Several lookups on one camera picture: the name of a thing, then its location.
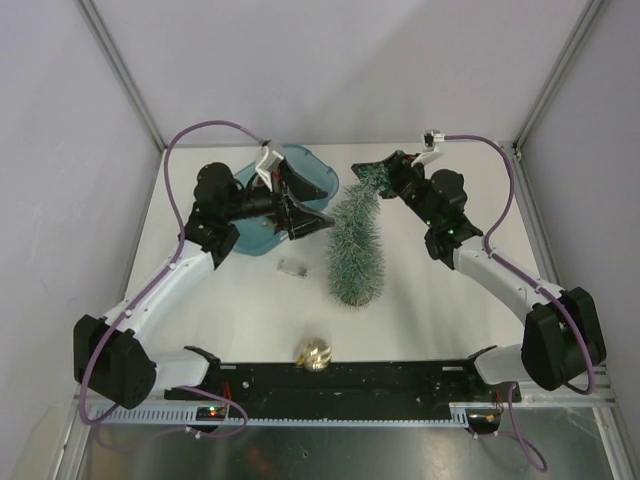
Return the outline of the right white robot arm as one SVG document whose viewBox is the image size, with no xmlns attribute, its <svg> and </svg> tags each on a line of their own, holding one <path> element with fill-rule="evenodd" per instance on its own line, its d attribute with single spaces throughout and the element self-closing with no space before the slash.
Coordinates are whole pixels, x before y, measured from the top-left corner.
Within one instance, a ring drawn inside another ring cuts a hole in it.
<svg viewBox="0 0 640 480">
<path fill-rule="evenodd" d="M 500 300 L 523 324 L 521 343 L 478 353 L 461 376 L 463 393 L 484 401 L 497 385 L 527 379 L 554 391 L 579 395 L 596 387 L 595 368 L 606 357 L 595 302 L 584 289 L 566 290 L 513 263 L 493 248 L 465 215 L 461 174 L 440 169 L 425 174 L 421 157 L 395 151 L 373 163 L 351 167 L 384 199 L 401 199 L 426 225 L 430 257 L 467 276 Z"/>
</svg>

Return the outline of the small frosted christmas tree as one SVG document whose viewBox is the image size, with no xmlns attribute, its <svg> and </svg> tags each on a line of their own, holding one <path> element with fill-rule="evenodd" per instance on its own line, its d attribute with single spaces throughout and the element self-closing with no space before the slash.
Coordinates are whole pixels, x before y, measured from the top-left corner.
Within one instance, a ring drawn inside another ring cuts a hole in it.
<svg viewBox="0 0 640 480">
<path fill-rule="evenodd" d="M 335 206 L 328 234 L 328 288 L 344 306 L 362 308 L 384 288 L 385 262 L 380 229 L 379 184 L 348 185 Z"/>
</svg>

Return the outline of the gold mirror ball ornament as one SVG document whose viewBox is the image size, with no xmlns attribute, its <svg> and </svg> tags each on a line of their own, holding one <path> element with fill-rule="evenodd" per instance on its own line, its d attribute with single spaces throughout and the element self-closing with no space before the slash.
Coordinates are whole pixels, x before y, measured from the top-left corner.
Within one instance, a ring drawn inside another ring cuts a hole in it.
<svg viewBox="0 0 640 480">
<path fill-rule="evenodd" d="M 309 372 L 326 370 L 332 360 L 332 349 L 327 341 L 314 337 L 302 343 L 295 365 Z"/>
</svg>

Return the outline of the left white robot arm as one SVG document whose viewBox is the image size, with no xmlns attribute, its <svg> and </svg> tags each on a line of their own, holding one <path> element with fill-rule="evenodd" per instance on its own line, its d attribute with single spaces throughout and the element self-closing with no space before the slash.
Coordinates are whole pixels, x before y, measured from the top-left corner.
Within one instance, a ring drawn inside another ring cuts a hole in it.
<svg viewBox="0 0 640 480">
<path fill-rule="evenodd" d="M 150 393 L 186 386 L 197 398 L 214 397 L 218 359 L 192 346 L 164 358 L 147 353 L 152 334 L 179 301 L 221 266 L 240 237 L 238 222 L 268 217 L 275 232 L 304 238 L 329 228 L 333 220 L 310 208 L 330 192 L 302 176 L 286 159 L 262 176 L 242 183 L 223 163 L 197 174 L 194 203 L 176 251 L 138 293 L 99 318 L 85 315 L 73 330 L 73 366 L 81 391 L 93 391 L 126 409 Z"/>
</svg>

